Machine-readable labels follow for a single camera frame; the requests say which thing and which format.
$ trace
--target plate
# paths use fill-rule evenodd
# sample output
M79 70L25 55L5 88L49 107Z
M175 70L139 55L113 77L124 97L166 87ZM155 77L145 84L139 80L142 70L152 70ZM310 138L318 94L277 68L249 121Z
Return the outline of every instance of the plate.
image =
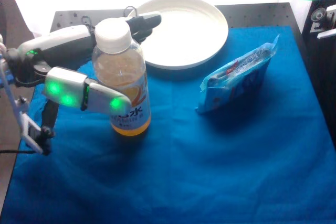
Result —
M158 68L198 66L215 56L228 36L224 15L202 0L151 0L137 10L161 13L161 24L141 44L146 63Z

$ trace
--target robotic hand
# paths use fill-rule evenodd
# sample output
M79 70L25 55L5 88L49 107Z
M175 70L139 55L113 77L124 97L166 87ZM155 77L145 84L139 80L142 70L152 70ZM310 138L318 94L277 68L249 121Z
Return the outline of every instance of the robotic hand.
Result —
M133 39L141 43L160 24L161 16L152 12L125 20ZM31 152L50 153L50 138L54 136L58 104L109 115L129 111L131 102L128 97L76 71L91 58L96 45L94 28L92 25L63 28L9 50L0 37L0 56L3 56L0 58L0 88L6 90L22 139L33 150ZM45 83L44 95L49 100L42 112L42 125L39 127L26 114L27 100L22 97L15 100L9 84L34 87L41 83ZM118 108L111 106L115 99L120 104Z

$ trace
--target tablecloth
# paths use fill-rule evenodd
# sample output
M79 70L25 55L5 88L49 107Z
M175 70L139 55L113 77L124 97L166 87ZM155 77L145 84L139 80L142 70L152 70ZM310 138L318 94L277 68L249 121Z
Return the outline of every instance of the tablecloth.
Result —
M195 112L206 75L278 34L258 92ZM80 71L94 76L91 63ZM336 219L335 151L289 27L230 29L208 62L183 71L148 66L148 82L152 123L139 137L120 137L106 115L61 106L52 153L18 156L0 222ZM38 123L42 88L29 110Z

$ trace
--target white bottle cap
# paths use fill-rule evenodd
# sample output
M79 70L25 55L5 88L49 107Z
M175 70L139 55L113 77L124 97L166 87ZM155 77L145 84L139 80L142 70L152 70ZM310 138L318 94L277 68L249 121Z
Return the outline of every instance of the white bottle cap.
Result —
M132 43L130 26L121 18L107 18L96 25L97 46L103 52L115 54L125 51Z

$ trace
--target wet wipes package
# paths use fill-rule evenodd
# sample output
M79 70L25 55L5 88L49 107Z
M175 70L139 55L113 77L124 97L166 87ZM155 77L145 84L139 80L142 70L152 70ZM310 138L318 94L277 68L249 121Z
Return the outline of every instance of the wet wipes package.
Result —
M197 112L214 110L232 99L257 89L264 79L271 58L277 50L279 35L209 74L201 84Z

